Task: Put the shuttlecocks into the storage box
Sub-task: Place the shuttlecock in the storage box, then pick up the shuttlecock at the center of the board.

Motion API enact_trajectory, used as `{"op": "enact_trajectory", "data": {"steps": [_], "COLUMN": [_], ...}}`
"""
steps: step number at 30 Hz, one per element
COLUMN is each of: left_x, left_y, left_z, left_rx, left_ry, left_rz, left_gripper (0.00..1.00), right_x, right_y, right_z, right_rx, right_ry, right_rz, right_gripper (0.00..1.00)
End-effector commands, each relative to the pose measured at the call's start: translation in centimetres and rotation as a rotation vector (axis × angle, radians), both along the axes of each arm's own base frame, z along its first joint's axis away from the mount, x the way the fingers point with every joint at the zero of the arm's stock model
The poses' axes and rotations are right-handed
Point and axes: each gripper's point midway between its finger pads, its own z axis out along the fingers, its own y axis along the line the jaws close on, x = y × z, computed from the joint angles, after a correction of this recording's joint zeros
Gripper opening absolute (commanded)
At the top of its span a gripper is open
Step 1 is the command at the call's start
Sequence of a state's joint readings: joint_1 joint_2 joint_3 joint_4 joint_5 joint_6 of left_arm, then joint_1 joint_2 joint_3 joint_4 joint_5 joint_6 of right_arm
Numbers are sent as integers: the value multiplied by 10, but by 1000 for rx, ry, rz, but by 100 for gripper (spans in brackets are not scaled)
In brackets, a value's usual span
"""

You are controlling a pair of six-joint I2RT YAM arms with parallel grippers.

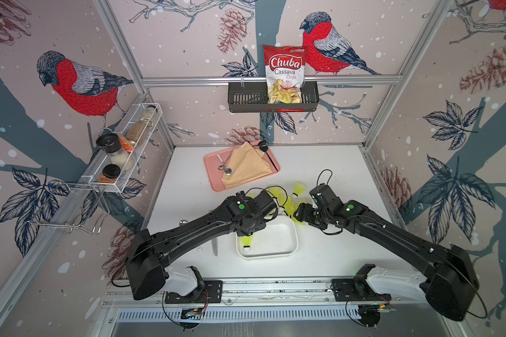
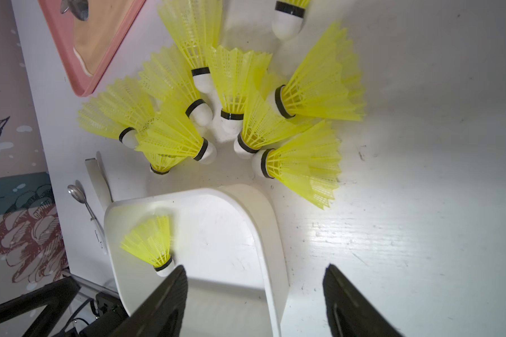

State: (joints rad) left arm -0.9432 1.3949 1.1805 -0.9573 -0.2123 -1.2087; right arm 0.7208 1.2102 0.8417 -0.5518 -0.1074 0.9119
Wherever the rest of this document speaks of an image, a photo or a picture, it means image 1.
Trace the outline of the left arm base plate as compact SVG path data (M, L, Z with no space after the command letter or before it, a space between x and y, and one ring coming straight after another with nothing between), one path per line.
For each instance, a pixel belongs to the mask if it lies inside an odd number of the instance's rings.
M223 282L221 280L208 280L197 286L191 293L181 296L177 293L167 293L165 304L205 304L221 303Z

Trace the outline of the white storage box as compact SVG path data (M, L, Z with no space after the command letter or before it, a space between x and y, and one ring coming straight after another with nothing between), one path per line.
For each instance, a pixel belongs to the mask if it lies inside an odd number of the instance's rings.
M240 238L236 237L236 251L245 260L282 258L291 256L299 248L295 222L288 216L278 216L267 223L266 228L253 235L249 252L244 252Z

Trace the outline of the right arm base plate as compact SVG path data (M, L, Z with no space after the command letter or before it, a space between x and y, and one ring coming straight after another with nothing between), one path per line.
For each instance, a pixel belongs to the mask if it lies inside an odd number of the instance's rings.
M332 279L330 282L330 290L334 293L336 302L366 302L377 300L388 302L392 300L390 294L376 293L365 281L354 282L353 278Z

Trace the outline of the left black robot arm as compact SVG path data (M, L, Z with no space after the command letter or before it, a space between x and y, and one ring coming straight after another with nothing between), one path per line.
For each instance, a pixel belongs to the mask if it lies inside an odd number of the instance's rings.
M182 255L222 235L243 237L263 230L270 213L275 218L278 205L268 192L261 191L256 197L239 192L184 226L155 234L147 229L136 233L125 258L133 299L147 299L162 289L170 278L165 269Z

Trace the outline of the yellow shuttlecock three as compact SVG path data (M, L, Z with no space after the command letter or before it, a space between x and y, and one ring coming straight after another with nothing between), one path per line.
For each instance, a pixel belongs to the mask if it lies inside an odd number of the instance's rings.
M285 189L272 186L268 191L278 200L280 206L285 206L288 201L288 194Z

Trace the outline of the yellow shuttlecock two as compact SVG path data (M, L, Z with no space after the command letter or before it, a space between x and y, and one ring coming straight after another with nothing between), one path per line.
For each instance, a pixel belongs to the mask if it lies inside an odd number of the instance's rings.
M299 181L295 182L292 196L299 197L305 192L306 192L306 185Z

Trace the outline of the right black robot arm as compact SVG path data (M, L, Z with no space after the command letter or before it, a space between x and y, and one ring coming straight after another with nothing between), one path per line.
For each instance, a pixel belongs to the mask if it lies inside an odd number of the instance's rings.
M459 246L447 249L391 224L366 205L343 202L322 184L310 191L314 204L301 203L293 216L321 230L334 225L386 248L425 276L419 289L442 316L461 322L478 294L479 282L469 254Z

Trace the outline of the yellow shuttlecock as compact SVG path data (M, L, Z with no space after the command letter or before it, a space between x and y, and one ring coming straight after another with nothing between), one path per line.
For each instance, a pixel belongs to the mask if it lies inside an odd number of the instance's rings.
M249 252L252 246L253 235L240 238L240 244L244 252Z

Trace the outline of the yellow shuttlecock four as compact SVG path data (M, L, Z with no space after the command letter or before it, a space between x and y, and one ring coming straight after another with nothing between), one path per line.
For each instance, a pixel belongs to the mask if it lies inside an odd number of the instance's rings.
M292 217L294 215L294 213L296 212L297 208L298 208L298 203L295 201L294 198L290 198L287 200L287 202L285 202L285 205L283 206L284 209L285 209L285 213L289 216L289 217Z

